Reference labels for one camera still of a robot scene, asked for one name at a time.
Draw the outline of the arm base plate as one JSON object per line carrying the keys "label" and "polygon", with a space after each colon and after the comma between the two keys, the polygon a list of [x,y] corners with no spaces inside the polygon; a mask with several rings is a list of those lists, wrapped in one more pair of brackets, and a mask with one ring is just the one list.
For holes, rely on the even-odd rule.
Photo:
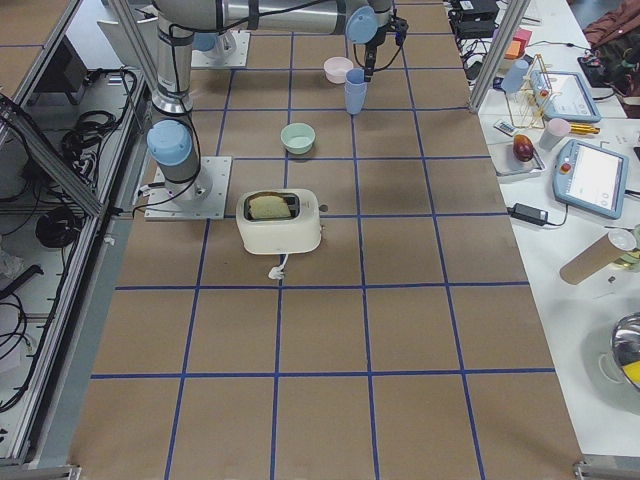
{"label": "arm base plate", "polygon": [[226,200],[232,167],[231,156],[205,156],[195,183],[186,192],[172,200],[179,191],[169,183],[152,189],[148,197],[150,207],[145,208],[148,221],[221,220],[226,211]]}
{"label": "arm base plate", "polygon": [[191,67],[204,69],[244,68],[248,60],[250,33],[230,30],[223,34],[196,33],[192,44]]}

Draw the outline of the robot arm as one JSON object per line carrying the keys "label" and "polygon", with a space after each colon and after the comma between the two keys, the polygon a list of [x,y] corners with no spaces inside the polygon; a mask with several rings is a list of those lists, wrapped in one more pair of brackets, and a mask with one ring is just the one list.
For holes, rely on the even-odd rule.
{"label": "robot arm", "polygon": [[224,34],[243,27],[289,33],[345,35],[365,47],[364,80],[378,70],[377,49],[388,33],[397,44],[407,22],[390,1],[155,1],[157,74],[152,102],[161,115],[147,146],[161,169],[171,199],[191,199],[201,189],[201,160],[191,120],[191,61],[200,35],[213,48]]}

